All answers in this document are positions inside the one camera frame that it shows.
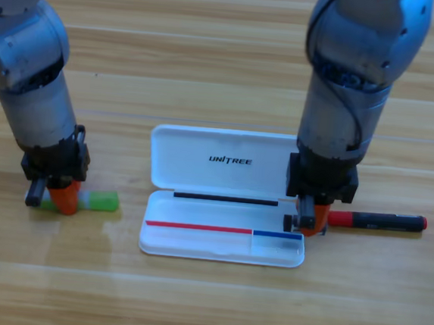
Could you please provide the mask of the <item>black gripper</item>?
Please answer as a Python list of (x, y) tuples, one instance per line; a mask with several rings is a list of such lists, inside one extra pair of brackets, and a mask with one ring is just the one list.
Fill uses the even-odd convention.
[(283, 218), (286, 232), (299, 231), (306, 237), (324, 234), (334, 201), (352, 203), (359, 186), (360, 158), (325, 158), (300, 145), (289, 157), (286, 196), (297, 198), (297, 214)]
[(25, 203), (42, 206), (44, 194), (50, 196), (48, 207), (59, 214), (74, 215), (79, 204), (78, 192), (86, 180), (90, 155), (85, 143), (86, 128), (76, 125), (72, 135), (56, 145), (44, 148), (24, 146), (21, 167), (30, 181)]

